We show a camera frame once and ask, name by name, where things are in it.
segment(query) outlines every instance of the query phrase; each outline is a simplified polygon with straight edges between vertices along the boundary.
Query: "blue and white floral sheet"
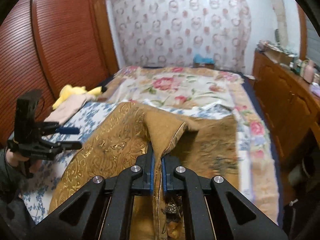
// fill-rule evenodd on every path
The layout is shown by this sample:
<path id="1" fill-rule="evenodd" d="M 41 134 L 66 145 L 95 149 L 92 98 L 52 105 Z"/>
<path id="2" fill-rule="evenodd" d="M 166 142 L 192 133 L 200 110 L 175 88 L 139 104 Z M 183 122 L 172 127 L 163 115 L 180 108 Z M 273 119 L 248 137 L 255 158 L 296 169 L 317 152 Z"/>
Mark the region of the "blue and white floral sheet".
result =
<path id="1" fill-rule="evenodd" d="M 154 106 L 150 100 L 144 100 L 143 103 Z M 80 140 L 84 143 L 115 108 L 116 104 L 88 102 L 65 124 L 65 126 L 79 127 L 80 134 L 55 134 L 50 140 L 53 142 Z M 206 119 L 221 119 L 230 114 L 234 114 L 238 123 L 236 148 L 239 160 L 240 192 L 249 200 L 252 201 L 254 199 L 249 158 L 250 130 L 248 126 L 244 125 L 242 118 L 236 109 L 232 110 L 218 104 L 208 104 L 203 107 L 197 106 L 192 109 L 177 109 L 166 106 L 157 106 L 157 108 L 174 114 L 183 114 Z M 76 151 L 66 151 L 57 155 L 54 161 L 43 161 L 39 172 L 21 187 L 23 201 L 36 224 L 47 216 L 53 191 L 75 153 Z"/>

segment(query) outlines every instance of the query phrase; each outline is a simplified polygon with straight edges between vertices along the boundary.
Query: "yellow plush toy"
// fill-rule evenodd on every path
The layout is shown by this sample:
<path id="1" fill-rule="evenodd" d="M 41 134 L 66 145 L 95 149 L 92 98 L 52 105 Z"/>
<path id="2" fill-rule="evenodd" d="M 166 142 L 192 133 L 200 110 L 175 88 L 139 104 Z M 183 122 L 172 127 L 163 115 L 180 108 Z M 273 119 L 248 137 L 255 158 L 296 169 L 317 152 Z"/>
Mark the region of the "yellow plush toy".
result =
<path id="1" fill-rule="evenodd" d="M 107 89 L 105 87 L 97 87 L 94 88 L 90 91 L 85 90 L 85 87 L 72 87 L 71 85 L 66 85 L 64 86 L 59 94 L 59 98 L 58 100 L 52 105 L 52 109 L 56 110 L 57 107 L 64 102 L 65 100 L 67 100 L 67 98 L 71 95 L 81 95 L 81 94 L 85 94 L 88 93 L 90 95 L 93 96 L 99 96 L 101 95 L 103 92 L 105 92 Z"/>

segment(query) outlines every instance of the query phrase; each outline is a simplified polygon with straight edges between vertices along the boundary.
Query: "pink bottle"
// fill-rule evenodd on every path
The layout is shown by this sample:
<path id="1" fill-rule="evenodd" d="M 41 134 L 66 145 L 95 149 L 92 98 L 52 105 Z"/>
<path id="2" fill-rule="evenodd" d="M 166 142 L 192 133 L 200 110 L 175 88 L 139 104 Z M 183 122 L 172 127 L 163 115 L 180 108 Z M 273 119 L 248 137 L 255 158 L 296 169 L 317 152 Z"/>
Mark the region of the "pink bottle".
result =
<path id="1" fill-rule="evenodd" d="M 307 81 L 309 84 L 311 84 L 313 80 L 313 68 L 315 63 L 312 60 L 309 60 L 309 64 L 306 66 L 304 70 L 303 78 L 305 81 Z"/>

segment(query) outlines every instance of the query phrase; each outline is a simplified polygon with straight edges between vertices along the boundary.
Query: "person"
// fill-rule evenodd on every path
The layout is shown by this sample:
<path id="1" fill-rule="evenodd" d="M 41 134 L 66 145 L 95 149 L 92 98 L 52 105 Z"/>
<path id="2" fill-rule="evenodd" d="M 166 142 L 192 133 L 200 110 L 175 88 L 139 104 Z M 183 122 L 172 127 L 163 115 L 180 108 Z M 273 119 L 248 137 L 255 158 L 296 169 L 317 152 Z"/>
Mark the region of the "person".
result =
<path id="1" fill-rule="evenodd" d="M 23 239 L 35 226 L 23 200 L 19 198 L 18 190 L 20 182 L 26 179 L 23 170 L 28 160 L 7 147 L 0 149 L 0 216 L 18 239 Z M 37 172 L 40 165 L 41 160 L 36 161 L 29 171 Z"/>

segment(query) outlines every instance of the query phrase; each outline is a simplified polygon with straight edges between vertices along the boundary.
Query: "floral blanket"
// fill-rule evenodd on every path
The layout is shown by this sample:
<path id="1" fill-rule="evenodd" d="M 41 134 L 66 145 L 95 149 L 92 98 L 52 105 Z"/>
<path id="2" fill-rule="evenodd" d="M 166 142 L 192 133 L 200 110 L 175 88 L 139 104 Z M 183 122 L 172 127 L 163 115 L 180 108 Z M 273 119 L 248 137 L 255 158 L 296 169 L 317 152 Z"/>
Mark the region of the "floral blanket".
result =
<path id="1" fill-rule="evenodd" d="M 140 101 L 174 114 L 205 119 L 233 114 L 238 124 L 239 191 L 276 223 L 279 193 L 269 131 L 255 112 L 242 82 L 237 74 L 204 68 L 128 67 L 108 84 L 103 95 L 108 99 L 106 103 L 88 102 L 65 124 L 79 127 L 79 135 L 56 134 L 51 140 L 85 142 L 120 101 Z M 52 193 L 75 154 L 76 151 L 68 151 L 57 155 L 53 162 L 43 161 L 40 171 L 21 187 L 24 203 L 36 223 L 47 216 Z"/>

